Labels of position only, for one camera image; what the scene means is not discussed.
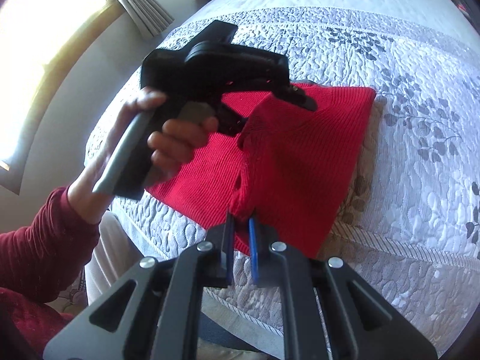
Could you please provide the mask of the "left forearm in red sleeve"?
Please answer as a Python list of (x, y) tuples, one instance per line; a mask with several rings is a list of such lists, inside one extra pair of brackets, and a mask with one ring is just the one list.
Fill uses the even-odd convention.
[(90, 260), (98, 225), (89, 224), (55, 189), (31, 225), (1, 234), (1, 301), (52, 302)]

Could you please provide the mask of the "person's left hand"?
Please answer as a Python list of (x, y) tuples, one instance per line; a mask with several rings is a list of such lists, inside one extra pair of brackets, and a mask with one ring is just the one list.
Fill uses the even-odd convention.
[[(67, 197), (72, 209), (86, 223), (98, 224), (113, 200), (112, 195), (95, 193), (93, 188), (101, 178), (124, 131), (137, 114), (160, 107), (166, 100), (165, 94), (145, 87), (136, 98), (125, 102), (120, 108), (103, 148), (68, 188)], [(147, 144), (153, 150), (152, 183), (164, 183), (174, 178), (185, 164), (192, 161), (194, 152), (208, 144), (210, 135), (217, 129), (218, 120), (215, 117), (208, 117), (196, 124), (170, 119), (159, 131), (151, 133)]]

